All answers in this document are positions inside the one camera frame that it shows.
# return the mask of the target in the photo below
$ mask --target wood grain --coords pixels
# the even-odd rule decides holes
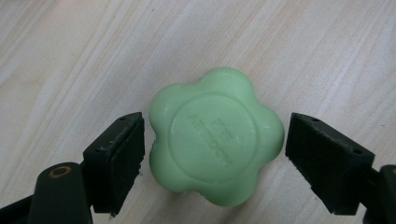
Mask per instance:
[[[246,73],[285,129],[322,119],[396,163],[396,1],[0,2],[0,206],[33,193],[45,168],[82,161],[114,119],[207,70]],[[155,136],[146,122],[147,155]],[[121,213],[95,223],[361,223],[330,215],[282,152],[254,196],[221,208],[174,194],[146,156]]]

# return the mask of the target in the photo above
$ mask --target embossed logo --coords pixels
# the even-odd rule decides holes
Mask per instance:
[[[225,152],[222,146],[224,143],[233,139],[233,133],[227,129],[227,126],[221,119],[215,119],[206,125],[198,115],[189,116],[189,121],[199,137],[205,144],[213,151],[216,158],[218,158],[225,167],[233,164],[231,158]]]

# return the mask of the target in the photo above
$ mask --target green soap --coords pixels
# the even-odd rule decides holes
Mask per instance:
[[[151,102],[149,120],[156,133],[149,156],[155,179],[221,206],[247,200],[260,169],[283,145],[279,117],[258,103],[251,82],[232,68],[165,87]]]

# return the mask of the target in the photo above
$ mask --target screw hole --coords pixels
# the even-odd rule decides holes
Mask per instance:
[[[353,149],[353,153],[360,155],[362,152],[359,149]]]
[[[49,172],[49,177],[51,178],[59,178],[61,176],[67,175],[70,173],[72,168],[70,166],[60,166]]]

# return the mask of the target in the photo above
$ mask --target light wood surface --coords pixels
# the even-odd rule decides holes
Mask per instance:
[[[222,208],[163,189],[149,170],[149,102],[211,68],[247,74],[261,103],[332,125],[396,163],[396,1],[0,2],[0,206],[47,167],[82,161],[114,119],[142,111],[147,155],[120,214],[95,223],[361,223],[328,213],[281,155],[255,194]]]

